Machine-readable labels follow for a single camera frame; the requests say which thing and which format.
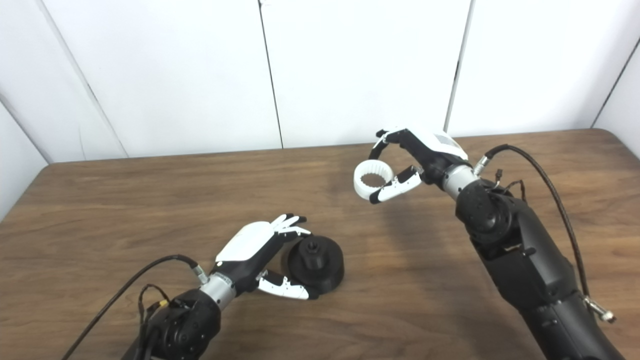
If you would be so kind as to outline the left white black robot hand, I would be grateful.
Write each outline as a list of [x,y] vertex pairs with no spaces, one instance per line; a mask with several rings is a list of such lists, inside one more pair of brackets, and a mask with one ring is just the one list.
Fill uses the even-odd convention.
[[320,294],[315,289],[266,268],[286,243],[313,235],[299,226],[306,220],[304,216],[286,213],[271,222],[245,225],[215,256],[211,275],[224,282],[234,297],[260,290],[290,299],[318,299]]

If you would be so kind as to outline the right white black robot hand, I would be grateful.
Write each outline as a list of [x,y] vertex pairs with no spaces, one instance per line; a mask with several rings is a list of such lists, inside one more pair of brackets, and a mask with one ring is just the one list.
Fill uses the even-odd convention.
[[480,178],[474,173],[468,155],[461,146],[443,131],[410,130],[390,127],[375,133],[375,142],[368,159],[378,160],[390,144],[407,151],[418,165],[394,175],[384,186],[368,196],[371,204],[379,204],[412,191],[421,184],[436,185],[452,199]]

